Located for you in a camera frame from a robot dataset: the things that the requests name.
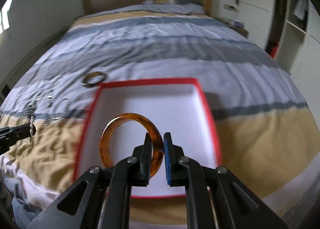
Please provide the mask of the window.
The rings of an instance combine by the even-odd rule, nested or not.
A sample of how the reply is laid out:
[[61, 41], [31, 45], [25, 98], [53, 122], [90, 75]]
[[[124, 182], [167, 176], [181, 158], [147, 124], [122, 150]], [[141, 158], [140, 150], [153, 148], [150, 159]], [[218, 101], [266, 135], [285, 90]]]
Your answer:
[[1, 9], [0, 34], [2, 34], [4, 31], [6, 31], [10, 27], [8, 13], [10, 11], [12, 1], [13, 0], [6, 0], [6, 2], [4, 3]]

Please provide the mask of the striped duvet cover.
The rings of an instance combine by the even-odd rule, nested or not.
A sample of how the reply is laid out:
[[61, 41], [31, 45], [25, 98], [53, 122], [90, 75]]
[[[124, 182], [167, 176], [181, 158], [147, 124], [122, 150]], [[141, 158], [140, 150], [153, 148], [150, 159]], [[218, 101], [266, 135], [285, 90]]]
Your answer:
[[[318, 228], [319, 129], [289, 74], [264, 50], [203, 14], [151, 11], [135, 5], [80, 18], [18, 80], [1, 105], [1, 125], [27, 119], [38, 94], [37, 134], [1, 156], [1, 177], [20, 223], [72, 182], [75, 157], [96, 88], [81, 80], [95, 70], [106, 82], [195, 78], [220, 142], [222, 164], [262, 198], [289, 228]], [[53, 103], [45, 108], [49, 91]], [[66, 115], [44, 125], [70, 98]]]

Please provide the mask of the red jewelry box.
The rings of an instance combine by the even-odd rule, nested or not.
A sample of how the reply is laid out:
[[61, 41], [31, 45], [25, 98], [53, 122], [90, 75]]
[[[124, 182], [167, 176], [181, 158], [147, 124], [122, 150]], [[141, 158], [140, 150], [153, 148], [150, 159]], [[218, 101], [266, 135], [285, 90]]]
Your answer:
[[160, 134], [170, 133], [184, 154], [205, 167], [222, 163], [219, 137], [200, 83], [195, 78], [140, 79], [103, 83], [88, 108], [75, 157], [73, 178], [102, 166], [99, 143], [105, 126], [123, 113], [148, 118]]

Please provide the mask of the silver wristwatch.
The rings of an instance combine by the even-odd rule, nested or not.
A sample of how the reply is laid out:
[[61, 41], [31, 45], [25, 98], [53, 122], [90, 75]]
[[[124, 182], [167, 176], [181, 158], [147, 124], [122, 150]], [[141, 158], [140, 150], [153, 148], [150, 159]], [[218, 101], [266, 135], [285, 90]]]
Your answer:
[[[47, 101], [46, 101], [46, 105], [45, 105], [45, 108], [50, 108], [52, 103], [53, 103], [53, 95], [54, 95], [54, 90], [51, 89], [49, 91], [49, 94], [47, 96]], [[34, 125], [34, 112], [36, 110], [36, 105], [37, 105], [37, 102], [39, 102], [40, 100], [42, 99], [42, 94], [38, 94], [36, 96], [36, 98], [34, 99], [34, 101], [32, 102], [31, 105], [29, 105], [28, 107], [28, 117], [29, 117], [29, 140], [30, 140], [30, 145], [33, 146], [33, 137], [34, 137], [34, 134], [35, 134], [35, 125]]]

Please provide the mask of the amber tortoiseshell bangle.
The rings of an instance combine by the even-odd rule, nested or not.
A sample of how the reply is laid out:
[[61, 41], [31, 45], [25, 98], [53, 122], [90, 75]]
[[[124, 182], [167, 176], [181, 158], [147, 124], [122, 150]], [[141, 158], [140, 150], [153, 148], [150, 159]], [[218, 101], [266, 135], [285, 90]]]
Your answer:
[[148, 132], [152, 143], [152, 158], [150, 177], [152, 178], [160, 169], [164, 157], [164, 143], [157, 127], [146, 117], [137, 113], [123, 113], [114, 117], [105, 126], [100, 138], [99, 151], [101, 160], [106, 168], [114, 165], [110, 154], [110, 141], [114, 131], [125, 122], [136, 121]]

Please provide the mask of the grey pillow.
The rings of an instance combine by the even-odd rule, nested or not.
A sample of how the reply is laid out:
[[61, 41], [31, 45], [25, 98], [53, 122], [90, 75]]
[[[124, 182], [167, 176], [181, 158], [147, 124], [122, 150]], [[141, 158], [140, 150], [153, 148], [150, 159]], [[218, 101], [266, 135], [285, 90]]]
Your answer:
[[196, 0], [145, 0], [142, 4], [151, 11], [177, 14], [205, 14], [204, 6]]

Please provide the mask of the thin silver hoop bangle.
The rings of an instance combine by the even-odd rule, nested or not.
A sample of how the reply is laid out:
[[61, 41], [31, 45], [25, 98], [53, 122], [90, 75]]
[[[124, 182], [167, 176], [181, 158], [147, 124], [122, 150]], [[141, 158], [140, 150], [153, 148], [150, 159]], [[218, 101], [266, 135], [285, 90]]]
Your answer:
[[62, 119], [69, 109], [69, 103], [70, 98], [63, 98], [59, 102], [57, 102], [53, 106], [53, 109], [48, 113], [48, 117], [44, 122], [44, 125], [48, 126], [50, 122]]

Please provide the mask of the wooden nightstand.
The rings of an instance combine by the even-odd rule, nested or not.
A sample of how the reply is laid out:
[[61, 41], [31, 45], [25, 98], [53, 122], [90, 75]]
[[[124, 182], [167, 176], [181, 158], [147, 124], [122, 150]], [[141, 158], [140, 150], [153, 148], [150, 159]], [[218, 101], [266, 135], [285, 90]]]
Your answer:
[[248, 32], [248, 30], [246, 30], [245, 28], [234, 26], [234, 25], [232, 25], [230, 22], [225, 22], [225, 24], [226, 24], [230, 29], [236, 31], [237, 33], [239, 33], [239, 34], [242, 35], [243, 37], [248, 38], [249, 32]]

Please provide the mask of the dark jade bangle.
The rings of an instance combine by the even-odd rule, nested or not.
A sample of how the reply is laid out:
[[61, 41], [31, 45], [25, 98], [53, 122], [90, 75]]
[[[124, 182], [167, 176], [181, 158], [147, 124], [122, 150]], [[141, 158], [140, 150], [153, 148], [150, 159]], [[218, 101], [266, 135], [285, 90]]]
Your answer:
[[105, 72], [96, 71], [88, 73], [84, 76], [81, 85], [87, 88], [92, 88], [102, 83], [106, 78], [107, 74]]

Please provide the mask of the white wardrobe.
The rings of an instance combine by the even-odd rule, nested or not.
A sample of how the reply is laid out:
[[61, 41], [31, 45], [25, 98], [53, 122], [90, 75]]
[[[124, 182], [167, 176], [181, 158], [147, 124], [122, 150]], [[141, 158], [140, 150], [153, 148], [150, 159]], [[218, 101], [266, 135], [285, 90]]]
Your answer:
[[311, 0], [238, 0], [248, 38], [292, 78], [319, 122], [319, 13]]

